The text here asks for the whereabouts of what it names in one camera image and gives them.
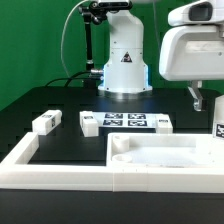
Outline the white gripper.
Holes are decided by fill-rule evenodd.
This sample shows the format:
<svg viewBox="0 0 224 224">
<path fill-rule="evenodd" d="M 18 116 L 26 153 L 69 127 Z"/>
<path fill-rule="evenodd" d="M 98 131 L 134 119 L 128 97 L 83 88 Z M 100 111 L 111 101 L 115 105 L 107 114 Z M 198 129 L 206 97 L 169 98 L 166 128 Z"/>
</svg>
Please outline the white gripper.
<svg viewBox="0 0 224 224">
<path fill-rule="evenodd" d="M 159 73 L 169 81 L 190 81 L 188 90 L 194 99 L 194 110 L 201 111 L 201 81 L 224 79 L 224 38 L 220 36 L 219 27 L 170 29 L 162 41 Z"/>
</svg>

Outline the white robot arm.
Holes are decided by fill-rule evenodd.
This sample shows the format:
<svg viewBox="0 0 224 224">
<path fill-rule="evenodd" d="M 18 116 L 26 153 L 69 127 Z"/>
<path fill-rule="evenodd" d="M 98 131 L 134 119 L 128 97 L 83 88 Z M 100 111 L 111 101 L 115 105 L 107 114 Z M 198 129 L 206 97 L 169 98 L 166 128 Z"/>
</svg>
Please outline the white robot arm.
<svg viewBox="0 0 224 224">
<path fill-rule="evenodd" d="M 117 99 L 152 90 L 143 61 L 142 22 L 130 13 L 135 3 L 152 0 L 95 0 L 93 21 L 110 25 L 109 60 L 99 91 Z M 163 37 L 159 74 L 169 81 L 188 81 L 194 109 L 204 109 L 199 89 L 204 80 L 224 80 L 224 0 L 197 0 L 168 15 L 172 27 Z"/>
</svg>

